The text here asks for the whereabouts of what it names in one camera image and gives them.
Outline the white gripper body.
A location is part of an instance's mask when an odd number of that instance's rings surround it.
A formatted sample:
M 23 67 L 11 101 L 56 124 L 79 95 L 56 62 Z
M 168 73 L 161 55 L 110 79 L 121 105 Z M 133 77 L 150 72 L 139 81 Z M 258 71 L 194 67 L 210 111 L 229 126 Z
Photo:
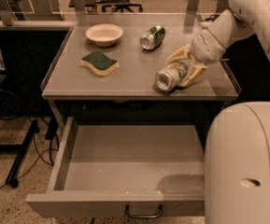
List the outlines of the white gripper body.
M 191 56 L 198 63 L 215 63 L 225 53 L 226 48 L 207 29 L 203 29 L 191 42 Z

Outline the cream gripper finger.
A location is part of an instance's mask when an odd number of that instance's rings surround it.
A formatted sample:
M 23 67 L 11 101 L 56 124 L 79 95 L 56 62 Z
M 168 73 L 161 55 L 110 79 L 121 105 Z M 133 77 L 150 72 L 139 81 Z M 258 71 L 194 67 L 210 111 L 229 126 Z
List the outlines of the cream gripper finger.
M 192 63 L 187 75 L 182 79 L 179 86 L 181 88 L 188 87 L 193 81 L 201 76 L 207 70 L 207 66 L 203 63 Z
M 165 61 L 170 64 L 177 61 L 189 60 L 191 58 L 191 45 L 188 44 L 174 51 Z

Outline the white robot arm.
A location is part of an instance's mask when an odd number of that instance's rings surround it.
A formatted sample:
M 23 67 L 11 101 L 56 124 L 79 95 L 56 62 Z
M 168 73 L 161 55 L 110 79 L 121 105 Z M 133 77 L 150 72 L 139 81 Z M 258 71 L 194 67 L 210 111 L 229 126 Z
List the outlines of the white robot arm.
M 227 8 L 167 60 L 192 61 L 183 80 L 189 84 L 250 35 L 270 62 L 270 0 L 227 0 Z M 270 224 L 270 102 L 231 105 L 213 120 L 205 151 L 205 223 Z

